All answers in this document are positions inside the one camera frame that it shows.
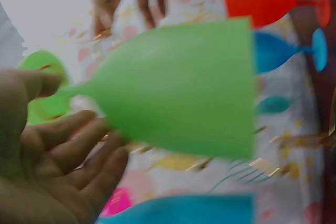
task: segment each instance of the wine glass base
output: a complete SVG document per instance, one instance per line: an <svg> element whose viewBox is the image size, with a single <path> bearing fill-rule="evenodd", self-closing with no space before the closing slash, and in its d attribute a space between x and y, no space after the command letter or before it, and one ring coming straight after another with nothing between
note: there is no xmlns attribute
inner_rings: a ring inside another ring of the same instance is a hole
<svg viewBox="0 0 336 224"><path fill-rule="evenodd" d="M331 20L331 0L314 0L317 19L321 27L326 27Z"/></svg>
<svg viewBox="0 0 336 224"><path fill-rule="evenodd" d="M69 86L69 78L62 63L50 52L37 51L32 53L24 59L19 68L58 74L63 78L61 86ZM51 97L36 99L29 103L28 123L48 123L67 115L69 111L69 99L56 93Z"/></svg>
<svg viewBox="0 0 336 224"><path fill-rule="evenodd" d="M322 71L328 61L328 45L324 32L321 28L318 28L313 33L312 37L312 49L314 65L317 72Z"/></svg>

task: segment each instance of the red plastic wine glass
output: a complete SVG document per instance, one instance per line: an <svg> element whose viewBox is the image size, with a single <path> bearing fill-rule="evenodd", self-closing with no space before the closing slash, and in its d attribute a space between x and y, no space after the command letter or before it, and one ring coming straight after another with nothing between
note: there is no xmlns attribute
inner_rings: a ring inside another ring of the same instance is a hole
<svg viewBox="0 0 336 224"><path fill-rule="evenodd" d="M331 0L224 0L228 17L252 16L255 28L269 25L300 5L314 6L321 27L331 20Z"/></svg>

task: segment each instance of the blue plastic wine glass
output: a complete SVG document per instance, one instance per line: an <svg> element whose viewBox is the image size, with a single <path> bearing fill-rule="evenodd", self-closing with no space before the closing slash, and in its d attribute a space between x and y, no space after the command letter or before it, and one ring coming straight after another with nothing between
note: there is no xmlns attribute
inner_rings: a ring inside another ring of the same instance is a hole
<svg viewBox="0 0 336 224"><path fill-rule="evenodd" d="M253 195L185 195L152 199L100 217L97 224L255 224Z"/></svg>
<svg viewBox="0 0 336 224"><path fill-rule="evenodd" d="M311 47L290 45L277 36L260 31L255 32L255 44L257 73L268 72L280 67L298 52L313 54L314 65L318 72L327 65L327 41L321 28L313 33Z"/></svg>
<svg viewBox="0 0 336 224"><path fill-rule="evenodd" d="M273 95L262 100L256 107L259 114L277 114L286 111L292 102L282 95Z"/></svg>

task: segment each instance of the wine glass stem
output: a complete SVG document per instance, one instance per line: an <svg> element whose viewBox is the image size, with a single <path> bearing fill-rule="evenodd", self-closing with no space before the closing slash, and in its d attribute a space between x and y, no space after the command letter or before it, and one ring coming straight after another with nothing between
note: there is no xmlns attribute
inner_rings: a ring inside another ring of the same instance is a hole
<svg viewBox="0 0 336 224"><path fill-rule="evenodd" d="M298 52L305 52L308 54L312 54L314 52L314 49L312 49L311 47L299 47Z"/></svg>

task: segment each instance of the red glass base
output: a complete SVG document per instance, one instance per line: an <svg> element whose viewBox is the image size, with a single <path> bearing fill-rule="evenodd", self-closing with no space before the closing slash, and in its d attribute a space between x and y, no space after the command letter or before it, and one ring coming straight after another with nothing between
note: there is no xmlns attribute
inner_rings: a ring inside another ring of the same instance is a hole
<svg viewBox="0 0 336 224"><path fill-rule="evenodd" d="M317 19L321 27L326 27L331 20L331 0L314 0Z"/></svg>

